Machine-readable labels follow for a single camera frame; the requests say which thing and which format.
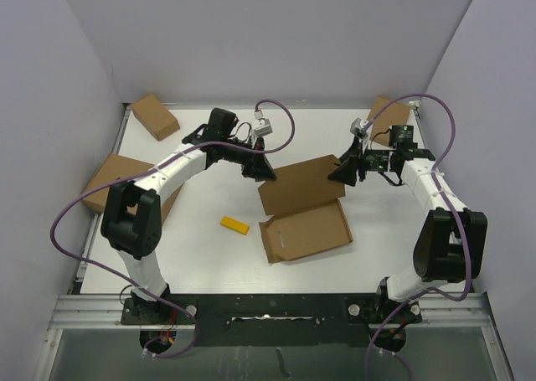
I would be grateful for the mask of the yellow wooden block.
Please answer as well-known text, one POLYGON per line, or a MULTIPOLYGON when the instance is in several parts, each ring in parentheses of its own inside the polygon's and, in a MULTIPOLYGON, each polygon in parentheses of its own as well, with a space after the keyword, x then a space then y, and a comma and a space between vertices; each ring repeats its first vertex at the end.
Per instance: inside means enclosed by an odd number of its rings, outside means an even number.
POLYGON ((221 219, 220 224, 226 229, 230 229, 242 235, 247 235, 250 230, 250 226, 248 224, 240 222, 239 220, 233 219, 229 216, 224 216, 221 219))

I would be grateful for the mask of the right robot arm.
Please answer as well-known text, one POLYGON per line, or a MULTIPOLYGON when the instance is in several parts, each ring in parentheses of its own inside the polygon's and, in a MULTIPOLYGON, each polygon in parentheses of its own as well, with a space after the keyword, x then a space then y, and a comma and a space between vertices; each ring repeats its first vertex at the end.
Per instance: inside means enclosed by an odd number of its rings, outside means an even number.
POLYGON ((413 249, 412 263, 401 272, 388 276, 379 286, 381 295, 372 301, 374 315, 388 322, 403 309, 402 301, 414 300, 426 292, 448 296, 443 287, 461 284, 462 300, 478 277, 481 266, 487 217, 469 209, 451 190, 437 168, 436 158, 414 140, 411 125, 390 127, 385 149, 370 146, 369 124, 357 119, 351 126, 353 141, 339 158, 338 167, 329 179, 348 186, 365 180, 376 172, 393 187, 406 186, 414 195, 425 216, 413 249))

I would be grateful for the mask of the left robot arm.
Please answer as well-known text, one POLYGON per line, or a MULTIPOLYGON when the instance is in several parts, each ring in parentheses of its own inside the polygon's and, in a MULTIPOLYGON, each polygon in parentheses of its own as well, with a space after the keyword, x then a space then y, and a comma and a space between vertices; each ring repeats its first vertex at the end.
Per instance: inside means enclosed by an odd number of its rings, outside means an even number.
POLYGON ((163 203, 191 177, 220 160, 238 163, 246 178, 276 179, 262 153, 264 137, 272 133, 270 121, 260 111, 254 118, 250 136, 241 141, 232 134, 236 114, 214 108, 206 124, 182 139, 173 162, 160 162, 155 173, 110 187, 100 231, 118 252, 129 277, 143 289, 132 292, 131 298, 149 322, 162 322, 170 312, 169 286, 155 253, 162 237, 163 203))

